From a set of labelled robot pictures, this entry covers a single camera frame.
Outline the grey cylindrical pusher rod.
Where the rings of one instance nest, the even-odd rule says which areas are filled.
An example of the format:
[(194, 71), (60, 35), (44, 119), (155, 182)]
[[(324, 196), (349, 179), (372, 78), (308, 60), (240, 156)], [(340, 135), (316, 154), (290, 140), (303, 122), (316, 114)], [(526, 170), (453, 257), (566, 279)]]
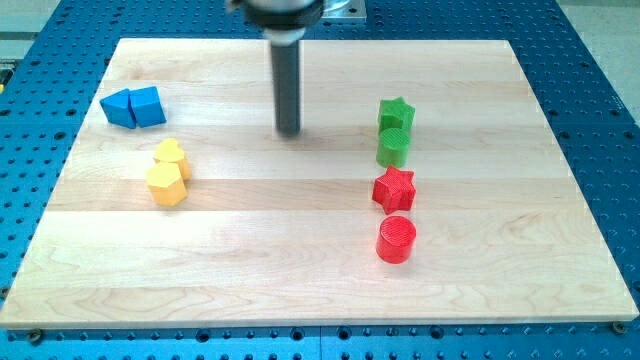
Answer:
[(299, 42), (272, 45), (270, 54), (276, 130), (281, 136), (298, 136), (301, 132)]

